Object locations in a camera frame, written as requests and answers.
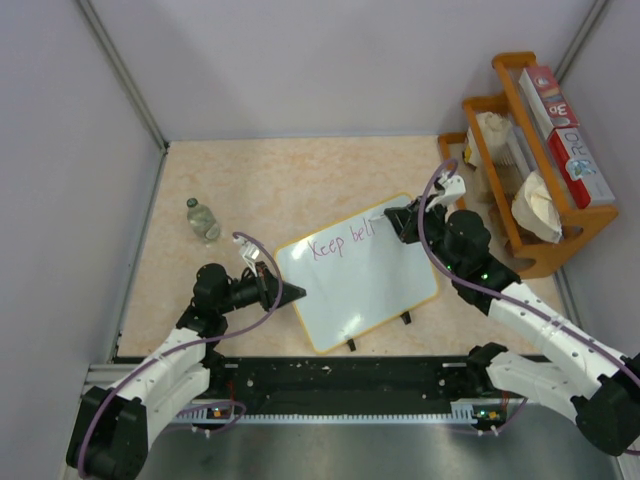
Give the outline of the yellow-framed whiteboard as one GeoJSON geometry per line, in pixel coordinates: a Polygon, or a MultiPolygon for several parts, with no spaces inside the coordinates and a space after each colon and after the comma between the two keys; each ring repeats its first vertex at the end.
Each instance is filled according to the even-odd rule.
{"type": "Polygon", "coordinates": [[[410,202],[407,193],[397,194],[276,249],[283,279],[307,292],[294,309],[316,353],[326,354],[439,294],[422,247],[402,243],[390,221],[368,220],[410,202]]]}

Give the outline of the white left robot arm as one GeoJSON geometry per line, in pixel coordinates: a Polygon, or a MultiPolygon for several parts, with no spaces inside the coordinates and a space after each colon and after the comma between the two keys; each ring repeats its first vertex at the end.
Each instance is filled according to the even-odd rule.
{"type": "Polygon", "coordinates": [[[126,377],[82,396],[67,465],[83,478],[136,478],[179,412],[200,394],[216,396],[226,387],[227,374],[214,363],[227,314],[253,304],[270,313],[305,295],[263,262],[238,279],[217,263],[201,267],[188,307],[161,346],[126,377]]]}

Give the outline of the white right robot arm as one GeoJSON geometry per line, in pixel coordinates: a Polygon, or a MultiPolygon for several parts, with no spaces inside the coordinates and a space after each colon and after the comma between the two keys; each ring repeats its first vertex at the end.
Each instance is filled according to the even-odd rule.
{"type": "Polygon", "coordinates": [[[469,353],[466,380],[476,394],[496,389],[531,399],[568,418],[597,449],[636,455],[639,438],[639,359],[587,335],[542,301],[489,250],[490,232],[470,210],[421,208],[419,201],[387,208],[399,240],[420,243],[458,295],[513,329],[546,357],[529,361],[497,344],[469,353]]]}

